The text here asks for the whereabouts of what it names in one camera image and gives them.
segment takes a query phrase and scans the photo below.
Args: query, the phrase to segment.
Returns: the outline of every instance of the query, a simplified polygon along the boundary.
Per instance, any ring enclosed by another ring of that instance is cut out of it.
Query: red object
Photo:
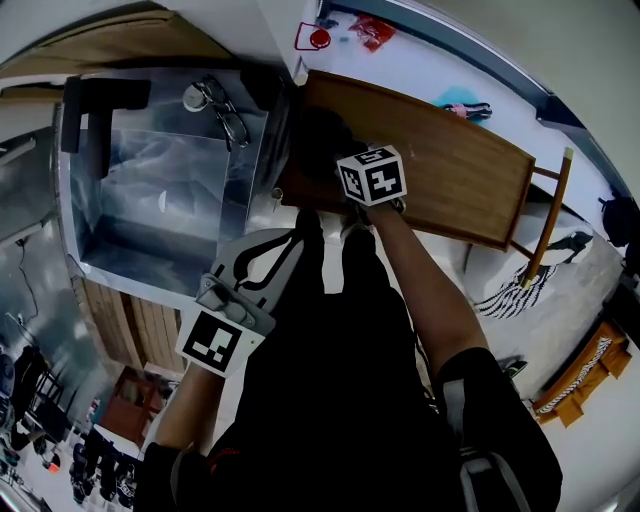
[[[303,26],[313,27],[317,29],[317,30],[314,30],[312,34],[309,36],[309,42],[311,43],[312,48],[300,48],[298,46],[298,42],[300,39],[300,32],[302,31]],[[296,41],[294,43],[294,47],[296,50],[301,52],[317,52],[322,50],[323,48],[326,48],[330,44],[331,44],[331,34],[329,34],[329,32],[327,32],[322,27],[319,27],[318,25],[312,25],[310,23],[304,23],[304,22],[298,25],[298,33],[296,34]]]
[[[358,21],[349,27],[349,30],[358,33],[360,41],[371,53],[378,50],[396,33],[396,29],[391,25],[370,16],[358,16]]]

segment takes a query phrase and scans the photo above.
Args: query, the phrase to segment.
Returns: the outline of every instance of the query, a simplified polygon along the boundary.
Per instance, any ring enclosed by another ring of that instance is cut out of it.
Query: person
[[[465,443],[506,460],[530,510],[556,508],[559,464],[464,295],[393,208],[367,215],[404,301],[367,229],[344,242],[343,292],[325,294],[322,228],[315,212],[301,211],[304,250],[273,312],[274,331],[247,361],[235,422],[208,451],[225,381],[190,365],[146,451],[134,510],[465,510],[460,445],[443,398],[443,383],[460,378]],[[416,369],[416,335],[439,414]],[[496,499],[500,485],[475,482],[478,504]],[[519,510],[502,494],[503,506],[489,509]]]

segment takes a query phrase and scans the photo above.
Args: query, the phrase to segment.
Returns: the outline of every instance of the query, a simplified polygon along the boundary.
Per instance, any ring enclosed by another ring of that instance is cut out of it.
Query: wooden tray
[[[302,108],[339,114],[356,140],[402,155],[414,228],[507,250],[527,195],[534,158],[451,112],[409,96],[312,71]],[[346,213],[339,179],[307,177],[296,144],[280,178],[283,204]]]

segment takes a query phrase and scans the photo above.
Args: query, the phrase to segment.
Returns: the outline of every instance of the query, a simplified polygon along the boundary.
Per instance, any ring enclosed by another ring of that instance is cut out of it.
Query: backpack
[[[640,276],[640,238],[634,238],[629,242],[624,257],[624,273],[633,277]]]
[[[602,224],[615,247],[640,239],[640,210],[631,197],[616,197],[602,203]]]

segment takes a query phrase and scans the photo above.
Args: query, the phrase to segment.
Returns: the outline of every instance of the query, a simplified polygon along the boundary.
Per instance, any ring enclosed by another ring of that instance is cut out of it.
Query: brown wooden board
[[[62,94],[62,87],[5,87],[0,91],[0,105],[5,103],[62,103]]]
[[[91,343],[98,352],[100,361],[102,362],[102,365],[104,366],[109,376],[113,380],[116,380],[122,372],[122,364],[111,359],[109,357],[109,354],[107,353],[105,342],[102,339],[102,334],[100,333],[100,329],[98,328],[94,312],[91,309],[91,304],[89,302],[89,297],[85,288],[85,281],[81,277],[73,276],[71,278],[71,286],[78,302],[78,307],[80,308],[80,314],[82,315],[82,319],[87,326],[87,331],[89,332]]]
[[[127,317],[127,313],[122,303],[123,294],[121,294],[118,290],[114,290],[113,288],[109,288],[108,291],[109,295],[111,296],[113,311],[116,315],[116,326],[120,330],[119,334],[122,341],[124,342],[127,354],[131,358],[131,361],[133,363],[132,366],[137,370],[142,370],[147,360],[144,356],[142,345],[140,343],[136,343],[136,340],[138,340],[139,338],[136,336],[136,338],[134,339],[133,337],[132,331],[136,332],[137,334],[137,329],[135,323],[133,325],[129,324],[129,318]]]
[[[173,369],[173,347],[169,346],[169,338],[167,337],[167,326],[164,323],[164,315],[162,314],[162,306],[160,304],[152,303],[151,309],[153,312],[153,320],[156,324],[157,341],[162,350],[164,360],[166,362],[166,368]]]
[[[176,352],[176,344],[178,342],[178,324],[176,323],[176,311],[175,309],[162,306],[162,316],[164,317],[164,324],[167,329],[167,341],[169,343],[169,350],[171,352],[171,359],[173,360],[173,369],[175,371],[184,371],[185,366],[182,360],[182,356]]]
[[[89,280],[84,281],[84,287],[108,356],[125,365],[134,364],[117,326],[109,289]]]
[[[531,182],[531,155],[451,112],[329,73],[309,74],[301,115],[308,107],[339,114],[356,140],[400,152],[404,217],[414,229],[507,250]],[[285,205],[349,212],[337,176],[304,174],[295,140],[278,186]]]
[[[163,346],[164,344],[158,335],[157,324],[153,315],[153,303],[146,300],[140,300],[140,304],[142,305],[142,314],[144,316],[144,329],[147,331],[149,343],[154,345],[154,351],[158,358],[156,361],[152,362],[163,368],[171,368],[173,363],[169,357],[168,351]]]
[[[144,348],[144,353],[147,361],[157,366],[163,365],[160,348],[156,343],[149,339],[149,333],[147,331],[144,319],[144,313],[142,312],[142,304],[138,297],[131,297],[131,306],[133,308],[133,316],[136,322],[136,328],[140,335],[140,341]]]
[[[153,10],[85,24],[42,41],[2,63],[0,78],[90,73],[158,58],[232,56],[178,14]]]

